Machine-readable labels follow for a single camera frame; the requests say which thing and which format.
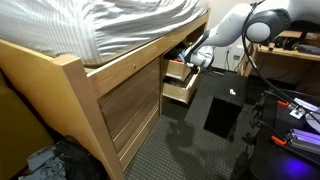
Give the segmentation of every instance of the clothing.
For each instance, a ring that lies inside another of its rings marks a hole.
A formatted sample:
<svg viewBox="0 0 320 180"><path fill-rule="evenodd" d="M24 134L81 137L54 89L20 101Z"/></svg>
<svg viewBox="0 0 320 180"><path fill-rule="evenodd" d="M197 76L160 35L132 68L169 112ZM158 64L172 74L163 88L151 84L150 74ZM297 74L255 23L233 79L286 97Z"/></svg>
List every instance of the clothing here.
<svg viewBox="0 0 320 180"><path fill-rule="evenodd" d="M56 156L55 145L45 147L28 158L31 175L19 177L19 180L66 180L64 162Z"/></svg>

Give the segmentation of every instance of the striped bed sheet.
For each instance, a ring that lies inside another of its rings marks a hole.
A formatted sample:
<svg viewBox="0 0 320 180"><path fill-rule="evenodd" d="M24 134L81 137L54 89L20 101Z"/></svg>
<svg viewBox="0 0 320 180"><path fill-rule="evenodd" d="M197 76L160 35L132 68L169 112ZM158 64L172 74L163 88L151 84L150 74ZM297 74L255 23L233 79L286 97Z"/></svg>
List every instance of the striped bed sheet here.
<svg viewBox="0 0 320 180"><path fill-rule="evenodd" d="M206 12L205 0L1 0L0 39L85 66L117 56Z"/></svg>

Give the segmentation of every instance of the gray carpet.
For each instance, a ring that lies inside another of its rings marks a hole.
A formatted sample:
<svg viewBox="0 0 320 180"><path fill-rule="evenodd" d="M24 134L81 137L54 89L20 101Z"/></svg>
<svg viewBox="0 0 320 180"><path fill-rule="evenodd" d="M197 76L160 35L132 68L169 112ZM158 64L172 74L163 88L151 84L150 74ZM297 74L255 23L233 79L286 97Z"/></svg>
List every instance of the gray carpet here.
<svg viewBox="0 0 320 180"><path fill-rule="evenodd" d="M172 102L125 171L128 180L230 179L236 156L246 147L251 105L238 116L233 142L203 129L222 78L201 74L189 106Z"/></svg>

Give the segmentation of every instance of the purple light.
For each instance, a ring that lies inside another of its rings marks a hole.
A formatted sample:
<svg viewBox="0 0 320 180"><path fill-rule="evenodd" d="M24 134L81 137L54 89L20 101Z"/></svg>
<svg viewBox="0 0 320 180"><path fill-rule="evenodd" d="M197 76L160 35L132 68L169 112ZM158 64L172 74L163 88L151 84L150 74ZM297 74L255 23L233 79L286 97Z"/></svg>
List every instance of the purple light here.
<svg viewBox="0 0 320 180"><path fill-rule="evenodd" d="M306 136L297 136L297 139L298 140L301 140L301 141L304 141L304 142L308 142L308 143L311 143L311 144L315 144L315 145L320 145L320 141L317 140L317 139L313 139L313 138L309 138L309 137L306 137Z"/></svg>
<svg viewBox="0 0 320 180"><path fill-rule="evenodd" d="M310 168L305 162L294 158L283 159L282 170L293 179L303 179L310 173Z"/></svg>

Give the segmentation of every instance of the wooden drawer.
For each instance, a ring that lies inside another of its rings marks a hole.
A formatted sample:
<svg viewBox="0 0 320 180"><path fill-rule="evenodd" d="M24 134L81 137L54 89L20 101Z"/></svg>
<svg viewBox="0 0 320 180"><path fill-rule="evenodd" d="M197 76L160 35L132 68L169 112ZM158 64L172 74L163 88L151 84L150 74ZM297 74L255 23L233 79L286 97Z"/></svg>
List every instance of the wooden drawer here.
<svg viewBox="0 0 320 180"><path fill-rule="evenodd" d="M163 59L163 73L175 79L184 81L189 75L191 69L182 62Z"/></svg>
<svg viewBox="0 0 320 180"><path fill-rule="evenodd" d="M137 132L136 135L131 137L132 141L130 140L128 141L128 143L126 144L128 145L128 147L122 149L125 151L120 151L118 153L120 163L123 169L125 169L128 166L129 162L134 157L135 153L139 150L140 146L142 145L144 140L147 138L153 126L156 124L158 118L159 118L159 104L155 106L154 110L150 112L150 115L148 116L148 118L145 119L146 123L143 124L143 127L139 130L139 132Z"/></svg>
<svg viewBox="0 0 320 180"><path fill-rule="evenodd" d="M99 99L117 153L125 151L130 138L141 130L145 119L158 106L159 96L160 67L156 59Z"/></svg>
<svg viewBox="0 0 320 180"><path fill-rule="evenodd" d="M168 82L163 83L162 95L168 98L188 104L190 97L195 89L199 74L193 74L186 79L184 86L176 86Z"/></svg>

